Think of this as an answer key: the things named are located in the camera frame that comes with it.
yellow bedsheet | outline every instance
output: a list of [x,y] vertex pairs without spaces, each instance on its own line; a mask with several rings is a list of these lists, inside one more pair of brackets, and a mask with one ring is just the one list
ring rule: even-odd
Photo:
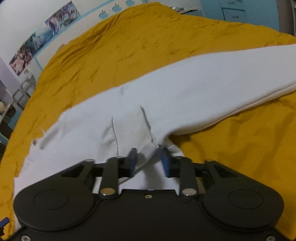
[[[71,41],[42,72],[1,161],[0,218],[11,219],[6,237],[14,229],[13,177],[31,140],[64,110],[193,55],[294,43],[296,38],[263,26],[179,15],[158,3],[129,8]],[[204,131],[172,136],[195,162],[215,159],[277,190],[285,201],[277,228],[290,239],[296,238],[295,109],[292,93]]]

blue cabinet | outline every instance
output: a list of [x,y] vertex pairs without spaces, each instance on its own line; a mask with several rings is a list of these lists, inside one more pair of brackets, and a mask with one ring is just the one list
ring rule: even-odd
[[276,0],[201,0],[204,17],[264,25],[279,31]]

apple logo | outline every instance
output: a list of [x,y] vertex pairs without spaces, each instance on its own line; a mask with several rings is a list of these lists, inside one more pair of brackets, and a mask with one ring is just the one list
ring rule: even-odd
[[133,0],[127,0],[126,5],[128,5],[130,7],[130,6],[135,5],[135,2]]
[[120,12],[121,11],[121,7],[117,4],[115,4],[115,6],[112,8],[113,12]]
[[104,10],[102,10],[102,12],[99,14],[99,17],[100,17],[101,19],[105,19],[105,18],[107,18],[108,16],[109,16],[109,14],[106,13],[106,11],[104,11]]

mustard yellow fabric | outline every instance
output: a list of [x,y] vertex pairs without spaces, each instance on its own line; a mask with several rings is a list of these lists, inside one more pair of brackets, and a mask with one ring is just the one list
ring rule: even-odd
[[[294,43],[267,27],[179,15],[158,3],[129,8],[71,41],[43,70],[1,161],[0,219],[11,219],[5,237],[14,229],[13,178],[31,141],[64,110],[193,55]],[[295,109],[292,93],[204,131],[171,137],[195,162],[215,159],[277,190],[285,201],[277,228],[290,239],[296,238]]]

